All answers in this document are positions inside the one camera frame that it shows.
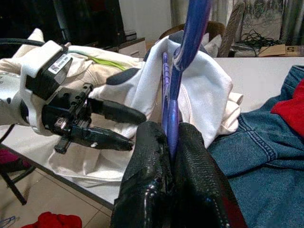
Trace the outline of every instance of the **robotic arm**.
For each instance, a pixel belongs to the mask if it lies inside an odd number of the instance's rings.
[[[113,131],[90,127],[91,113],[119,123],[140,124],[144,114],[112,101],[88,98],[93,90],[62,87],[70,65],[67,47],[48,41],[27,55],[20,76],[0,73],[0,125],[31,126],[38,134],[62,136],[55,149],[65,153],[71,142],[96,149],[131,150],[133,142]]]

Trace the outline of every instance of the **red cloth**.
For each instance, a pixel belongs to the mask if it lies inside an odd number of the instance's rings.
[[[15,162],[19,157],[12,154],[9,149],[0,149],[0,164],[6,164],[9,162]],[[30,164],[22,160],[22,163],[25,168],[30,167]]]
[[[304,79],[294,90],[293,98],[278,102],[271,113],[279,114],[288,125],[304,138]]]
[[[45,212],[39,215],[37,222],[22,228],[82,228],[82,221],[76,215],[56,215]]]

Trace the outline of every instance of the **black cable bundle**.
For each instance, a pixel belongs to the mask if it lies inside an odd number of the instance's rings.
[[[240,43],[246,44],[251,48],[269,47],[280,44],[278,40],[261,36],[261,34],[257,33],[254,29],[248,33],[244,33]]]

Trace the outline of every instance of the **black cable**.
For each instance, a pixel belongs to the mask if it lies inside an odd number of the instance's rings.
[[[11,130],[13,130],[14,128],[14,124],[12,124],[11,126],[9,126],[8,130],[5,132],[5,134],[1,137],[0,139],[0,144],[6,139],[6,137],[10,134]]]
[[[30,40],[30,39],[19,39],[19,38],[0,38],[0,45],[5,44],[27,44],[27,45],[33,45],[33,46],[39,46],[41,47],[44,45],[43,42]]]
[[[238,43],[245,44],[252,48],[257,57],[256,49],[260,49],[261,47],[274,46],[280,44],[280,41],[274,40],[273,38],[265,38],[254,29],[252,29],[248,33],[244,33],[242,35],[241,41]]]

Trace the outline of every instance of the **chair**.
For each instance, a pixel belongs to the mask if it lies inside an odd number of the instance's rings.
[[[243,0],[239,0],[232,9],[227,27],[222,23],[216,21],[208,21],[206,33],[209,33],[209,40],[212,40],[215,36],[220,34],[222,36],[222,44],[218,50],[218,57],[228,57],[231,45],[235,39],[238,26],[242,21],[245,10],[245,3]],[[159,39],[162,39],[172,33],[178,32],[184,29],[185,24],[175,26],[161,34]]]

